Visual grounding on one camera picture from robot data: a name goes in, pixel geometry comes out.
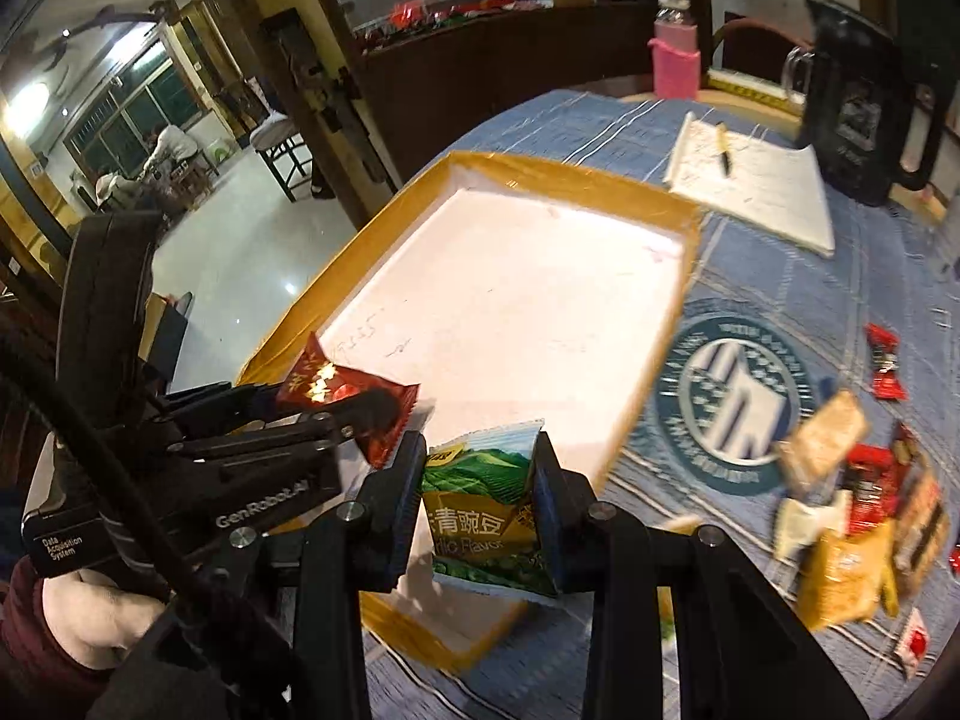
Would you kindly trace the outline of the person's left hand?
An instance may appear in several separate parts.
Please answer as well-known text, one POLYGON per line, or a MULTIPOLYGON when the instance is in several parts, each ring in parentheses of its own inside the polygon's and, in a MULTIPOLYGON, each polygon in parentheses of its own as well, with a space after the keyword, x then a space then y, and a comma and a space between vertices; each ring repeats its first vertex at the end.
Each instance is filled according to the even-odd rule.
POLYGON ((90 670, 117 668, 166 611, 151 596, 119 589, 91 569, 44 578, 43 615, 53 640, 90 670))

